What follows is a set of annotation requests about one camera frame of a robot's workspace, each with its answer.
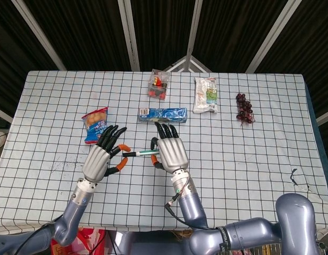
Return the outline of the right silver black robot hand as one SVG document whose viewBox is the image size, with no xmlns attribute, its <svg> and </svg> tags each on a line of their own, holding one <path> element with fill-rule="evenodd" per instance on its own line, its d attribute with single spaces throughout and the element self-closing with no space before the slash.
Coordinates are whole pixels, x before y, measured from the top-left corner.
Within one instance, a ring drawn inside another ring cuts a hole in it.
<svg viewBox="0 0 328 255">
<path fill-rule="evenodd" d="M 160 138 L 153 137 L 151 139 L 150 149 L 154 150 L 156 146 L 161 157 L 161 161 L 158 161 L 156 155 L 151 155 L 154 167 L 163 169 L 170 174 L 181 169 L 187 169 L 189 159 L 176 128 L 171 124 L 166 125 L 158 122 L 154 124 L 157 127 Z"/>
</svg>

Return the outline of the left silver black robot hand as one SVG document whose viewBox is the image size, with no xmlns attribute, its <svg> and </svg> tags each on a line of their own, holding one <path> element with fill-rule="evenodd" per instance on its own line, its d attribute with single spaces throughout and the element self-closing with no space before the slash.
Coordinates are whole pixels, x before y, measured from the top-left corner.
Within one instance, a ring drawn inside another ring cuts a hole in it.
<svg viewBox="0 0 328 255">
<path fill-rule="evenodd" d="M 98 183 L 104 177 L 120 172 L 127 164 L 128 158 L 124 157 L 116 166 L 110 166 L 111 159 L 118 153 L 131 151 L 125 144 L 115 146 L 120 135 L 127 130 L 127 127 L 120 129 L 118 127 L 118 125 L 109 126 L 91 148 L 82 168 L 85 179 L 88 181 Z"/>
</svg>

